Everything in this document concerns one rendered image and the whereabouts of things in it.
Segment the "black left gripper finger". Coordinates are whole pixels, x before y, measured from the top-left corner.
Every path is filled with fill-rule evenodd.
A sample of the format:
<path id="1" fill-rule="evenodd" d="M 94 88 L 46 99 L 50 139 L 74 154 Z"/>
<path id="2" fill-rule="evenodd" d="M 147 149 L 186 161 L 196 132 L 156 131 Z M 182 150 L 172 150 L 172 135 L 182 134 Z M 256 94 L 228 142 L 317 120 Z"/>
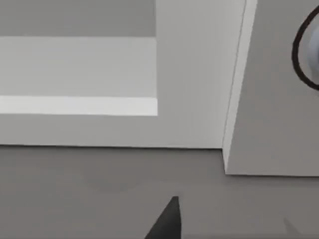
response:
<path id="1" fill-rule="evenodd" d="M 144 239 L 181 239 L 179 196 L 173 196 Z"/>

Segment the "pale microwave oven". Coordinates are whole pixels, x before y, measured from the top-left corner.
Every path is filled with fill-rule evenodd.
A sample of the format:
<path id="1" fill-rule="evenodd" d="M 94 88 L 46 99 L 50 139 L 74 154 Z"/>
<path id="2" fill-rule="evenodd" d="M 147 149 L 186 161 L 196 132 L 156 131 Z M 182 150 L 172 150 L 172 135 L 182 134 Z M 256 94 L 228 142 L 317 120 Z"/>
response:
<path id="1" fill-rule="evenodd" d="M 221 149 L 319 176 L 319 92 L 291 62 L 319 0 L 0 0 L 0 144 Z"/>

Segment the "grey microwave knob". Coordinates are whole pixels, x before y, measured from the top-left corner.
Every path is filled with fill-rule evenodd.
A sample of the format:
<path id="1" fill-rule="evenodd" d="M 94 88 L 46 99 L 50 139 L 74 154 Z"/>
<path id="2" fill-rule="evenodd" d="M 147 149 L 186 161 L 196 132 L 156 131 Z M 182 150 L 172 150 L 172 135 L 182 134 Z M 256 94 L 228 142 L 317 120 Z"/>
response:
<path id="1" fill-rule="evenodd" d="M 300 42 L 305 31 L 312 21 L 319 15 L 319 5 L 316 6 L 302 22 L 292 43 L 291 62 L 292 67 L 301 82 L 312 90 L 319 92 L 319 26 L 313 30 L 306 52 L 307 63 L 311 71 L 309 78 L 303 71 L 299 61 Z"/>

